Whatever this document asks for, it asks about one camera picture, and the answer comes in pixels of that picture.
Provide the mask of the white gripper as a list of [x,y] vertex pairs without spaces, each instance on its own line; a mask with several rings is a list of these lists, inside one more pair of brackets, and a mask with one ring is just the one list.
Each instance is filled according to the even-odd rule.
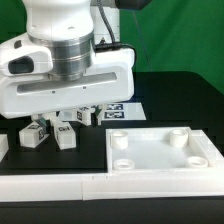
[[56,81],[47,74],[0,75],[0,114],[6,118],[32,115],[32,121],[49,128],[50,121],[41,114],[101,104],[96,111],[100,126],[107,109],[104,103],[133,96],[133,64],[134,51],[121,49],[97,53],[93,65],[77,80]]

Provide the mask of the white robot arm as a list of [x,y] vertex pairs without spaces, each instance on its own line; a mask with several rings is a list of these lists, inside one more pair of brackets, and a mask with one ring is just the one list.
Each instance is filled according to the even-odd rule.
[[126,101],[136,53],[104,9],[152,0],[22,0],[26,32],[0,44],[0,115],[16,118]]

